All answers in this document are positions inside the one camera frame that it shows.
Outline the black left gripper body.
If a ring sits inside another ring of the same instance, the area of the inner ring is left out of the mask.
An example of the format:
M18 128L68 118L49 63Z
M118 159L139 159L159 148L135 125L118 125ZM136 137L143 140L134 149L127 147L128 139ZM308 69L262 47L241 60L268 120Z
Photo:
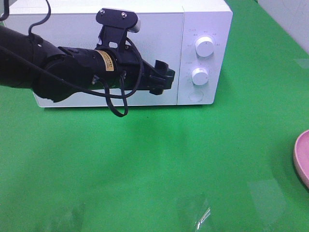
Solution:
M128 91L153 91L157 88L155 67L144 61L136 49L125 48L117 57L116 67L120 75L116 88Z

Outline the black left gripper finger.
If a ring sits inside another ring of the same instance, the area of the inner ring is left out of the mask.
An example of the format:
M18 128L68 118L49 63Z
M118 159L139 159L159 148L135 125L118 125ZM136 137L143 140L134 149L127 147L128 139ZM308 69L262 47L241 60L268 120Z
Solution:
M149 92L154 95L163 94L164 90L171 89L173 76L171 75L150 75L148 79Z
M163 76L170 76L174 77L175 76L175 71L169 68L169 65L163 61L156 60L155 61L155 66L154 70Z

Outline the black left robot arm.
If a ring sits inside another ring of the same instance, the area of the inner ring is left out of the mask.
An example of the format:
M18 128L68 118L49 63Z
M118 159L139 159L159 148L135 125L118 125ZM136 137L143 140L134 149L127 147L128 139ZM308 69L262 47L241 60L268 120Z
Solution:
M160 95L170 89L175 71L157 60L148 64L133 42L124 49L99 45L94 50L57 47L39 35L24 35L0 28L0 83L13 88L29 88L43 99L61 102L74 93L126 100L138 90Z

